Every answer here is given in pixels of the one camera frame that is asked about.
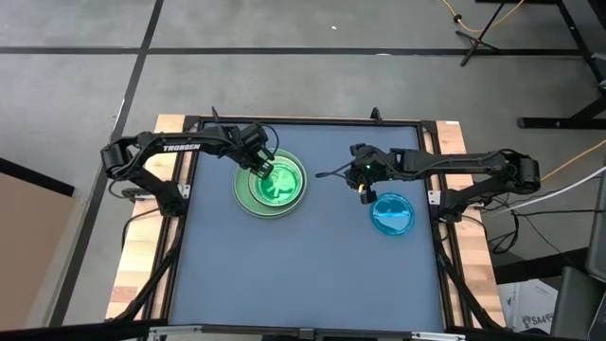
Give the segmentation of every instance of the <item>blue bowl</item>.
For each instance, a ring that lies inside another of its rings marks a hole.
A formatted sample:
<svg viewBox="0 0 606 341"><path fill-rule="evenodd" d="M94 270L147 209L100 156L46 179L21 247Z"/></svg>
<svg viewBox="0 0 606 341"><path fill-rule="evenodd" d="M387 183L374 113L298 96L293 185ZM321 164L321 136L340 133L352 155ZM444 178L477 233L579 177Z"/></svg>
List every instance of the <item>blue bowl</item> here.
<svg viewBox="0 0 606 341"><path fill-rule="evenodd" d="M370 221L384 234L399 236L415 223L415 210L398 193L384 193L370 206Z"/></svg>

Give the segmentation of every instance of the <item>white cable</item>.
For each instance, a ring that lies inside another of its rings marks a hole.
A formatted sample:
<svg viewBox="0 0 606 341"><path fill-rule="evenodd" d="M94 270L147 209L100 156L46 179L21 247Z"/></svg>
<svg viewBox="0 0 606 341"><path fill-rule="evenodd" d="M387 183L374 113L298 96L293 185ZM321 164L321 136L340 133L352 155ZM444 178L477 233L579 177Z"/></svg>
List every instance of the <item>white cable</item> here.
<svg viewBox="0 0 606 341"><path fill-rule="evenodd" d="M549 195L545 195L544 197L537 198L535 200L532 200L532 201L529 201L529 202L526 202L526 203L521 203L518 206L514 206L514 207L510 207L510 208L504 209L504 210L500 210L500 211L494 213L493 215L495 216L495 215L498 215L498 214L501 214L501 213L509 212L509 211L511 211L513 209L517 209L517 208L520 208L520 207L524 207L524 206L528 206L528 205L532 205L532 204L538 203L538 202L543 201L545 199L553 198L556 195L560 195L560 194L568 191L569 189L575 188L576 186L578 186L578 185L580 185L580 184L588 181L589 179L591 179L594 176L602 173L603 171L606 171L606 166L602 167L601 169L597 170L596 172L594 172L593 174L587 176L586 178L579 180L577 183L568 186L567 188L560 189L557 192L551 193Z"/></svg>

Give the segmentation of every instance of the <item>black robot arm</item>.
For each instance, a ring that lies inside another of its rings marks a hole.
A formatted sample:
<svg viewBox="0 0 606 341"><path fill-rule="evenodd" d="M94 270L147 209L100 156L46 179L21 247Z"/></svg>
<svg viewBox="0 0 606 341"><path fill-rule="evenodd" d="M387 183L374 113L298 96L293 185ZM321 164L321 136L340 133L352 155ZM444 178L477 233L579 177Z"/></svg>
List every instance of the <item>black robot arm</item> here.
<svg viewBox="0 0 606 341"><path fill-rule="evenodd" d="M422 180L435 174L486 174L490 178L462 190L447 189L433 199L438 218L460 222L470 204L487 205L503 193L530 194L541 188L539 164L527 155L513 150L490 153L434 155L407 149L390 149L384 153L366 144L350 148L353 161L346 165L345 178L351 188L361 193L363 204L377 200L372 184L381 181ZM332 175L319 173L316 177Z"/></svg>
<svg viewBox="0 0 606 341"><path fill-rule="evenodd" d="M111 179L129 180L155 196L163 215L179 217L186 212L186 202L177 184L162 181L143 168L157 153L204 152L218 157L227 156L245 170L265 179L273 169L268 160L274 155L265 147L267 134L260 123L244 129L238 126L204 128L197 133L141 133L122 137L101 150L105 173ZM129 147L139 152L132 154Z"/></svg>

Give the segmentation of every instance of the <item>green object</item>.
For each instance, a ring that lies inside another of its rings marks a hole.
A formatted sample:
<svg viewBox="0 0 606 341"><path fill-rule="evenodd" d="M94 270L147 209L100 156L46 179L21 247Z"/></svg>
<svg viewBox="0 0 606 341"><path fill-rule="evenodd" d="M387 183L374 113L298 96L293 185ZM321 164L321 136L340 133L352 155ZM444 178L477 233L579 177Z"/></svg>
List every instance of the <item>green object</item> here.
<svg viewBox="0 0 606 341"><path fill-rule="evenodd" d="M274 170L266 180L241 168L234 174L236 201L260 218L276 218L291 212L301 202L307 186L305 169L291 153L277 150L272 164Z"/></svg>

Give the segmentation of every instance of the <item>concrete floor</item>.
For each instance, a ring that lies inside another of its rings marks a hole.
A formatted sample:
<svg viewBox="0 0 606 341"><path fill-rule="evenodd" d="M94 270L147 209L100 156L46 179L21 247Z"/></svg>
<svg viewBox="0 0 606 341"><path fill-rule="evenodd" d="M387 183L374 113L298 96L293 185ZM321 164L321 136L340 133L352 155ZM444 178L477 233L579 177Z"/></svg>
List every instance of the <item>concrete floor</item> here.
<svg viewBox="0 0 606 341"><path fill-rule="evenodd" d="M451 2L470 27L482 27L495 8ZM2 0L0 45L139 46L153 3ZM565 3L588 45L606 51L606 32L589 5ZM440 0L171 0L152 46L465 47L454 30ZM509 48L575 47L557 8L546 6L521 7L486 40ZM76 186L82 211L134 59L0 55L2 157ZM458 63L458 57L150 56L124 134L152 130L158 114L208 114L211 105L222 115L307 117L367 117L378 106L386 118L458 120L469 152L512 148L538 159L544 173L604 138L599 131L515 126L516 117L567 117L593 100L595 82L583 61L503 57L474 58L465 68ZM581 159L545 182L544 190L596 170L603 155ZM596 193L593 182L528 211L591 208ZM130 210L130 204L104 197L66 323L103 319ZM512 229L509 216L484 218L490 237ZM562 251L587 245L591 221L589 214L533 219ZM522 222L512 252L528 259L555 251Z"/></svg>

